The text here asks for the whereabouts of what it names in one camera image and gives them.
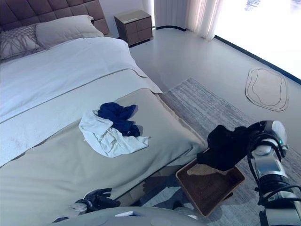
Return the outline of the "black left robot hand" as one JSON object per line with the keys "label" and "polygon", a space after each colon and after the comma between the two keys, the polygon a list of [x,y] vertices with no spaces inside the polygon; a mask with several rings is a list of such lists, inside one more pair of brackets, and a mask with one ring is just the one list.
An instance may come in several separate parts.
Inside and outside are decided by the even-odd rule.
{"label": "black left robot hand", "polygon": [[91,191],[85,195],[82,202],[87,205],[88,211],[98,211],[107,208],[119,207],[120,201],[110,198],[111,191],[111,188]]}

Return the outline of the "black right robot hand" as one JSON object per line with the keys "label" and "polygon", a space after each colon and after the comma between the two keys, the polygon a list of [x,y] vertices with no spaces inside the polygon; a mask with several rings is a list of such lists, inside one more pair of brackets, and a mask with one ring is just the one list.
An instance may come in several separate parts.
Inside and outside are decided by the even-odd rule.
{"label": "black right robot hand", "polygon": [[277,149],[277,138],[272,130],[274,121],[260,121],[252,124],[246,132],[246,151],[251,153],[258,147]]}

